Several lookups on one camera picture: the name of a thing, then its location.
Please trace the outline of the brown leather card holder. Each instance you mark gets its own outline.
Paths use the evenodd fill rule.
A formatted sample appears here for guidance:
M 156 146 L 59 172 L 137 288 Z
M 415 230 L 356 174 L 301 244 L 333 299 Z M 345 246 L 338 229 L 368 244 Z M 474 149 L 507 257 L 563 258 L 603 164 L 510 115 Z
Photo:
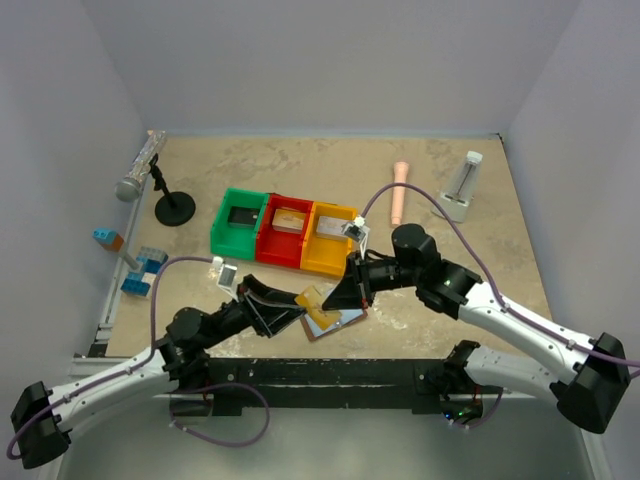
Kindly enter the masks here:
M 314 309 L 305 314 L 300 323 L 310 342 L 315 342 L 339 330 L 353 326 L 367 318 L 367 312 L 360 309 L 325 311 Z

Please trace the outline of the orange credit card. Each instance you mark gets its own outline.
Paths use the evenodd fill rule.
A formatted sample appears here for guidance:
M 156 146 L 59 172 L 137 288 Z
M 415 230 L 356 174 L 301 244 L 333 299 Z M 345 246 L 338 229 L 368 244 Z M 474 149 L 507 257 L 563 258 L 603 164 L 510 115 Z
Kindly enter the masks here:
M 311 321 L 321 330 L 337 327 L 341 320 L 339 311 L 325 311 L 322 304 L 325 299 L 325 291 L 311 285 L 295 297 L 296 303 L 306 310 Z

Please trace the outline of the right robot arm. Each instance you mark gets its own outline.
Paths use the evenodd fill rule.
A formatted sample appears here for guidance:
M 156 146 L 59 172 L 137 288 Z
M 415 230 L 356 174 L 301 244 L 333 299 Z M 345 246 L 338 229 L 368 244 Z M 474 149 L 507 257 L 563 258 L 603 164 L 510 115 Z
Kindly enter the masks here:
M 428 309 L 483 329 L 525 355 L 516 359 L 474 346 L 460 361 L 469 380 L 549 400 L 577 427 L 606 431 L 631 383 L 618 338 L 576 332 L 510 303 L 487 278 L 444 259 L 417 224 L 395 228 L 391 243 L 391 256 L 349 254 L 323 309 L 367 308 L 378 292 L 412 287 Z

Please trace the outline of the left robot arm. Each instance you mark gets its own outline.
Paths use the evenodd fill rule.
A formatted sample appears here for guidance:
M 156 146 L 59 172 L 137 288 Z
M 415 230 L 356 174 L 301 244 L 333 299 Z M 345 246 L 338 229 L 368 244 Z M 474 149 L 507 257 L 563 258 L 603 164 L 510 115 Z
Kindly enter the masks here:
M 6 454 L 26 470 L 48 464 L 69 449 L 73 432 L 90 419 L 138 396 L 202 387 L 210 360 L 207 349 L 248 328 L 271 338 L 305 313 L 295 294 L 247 275 L 234 299 L 212 313 L 180 309 L 164 336 L 116 366 L 76 382 L 26 387 L 10 416 L 14 436 Z

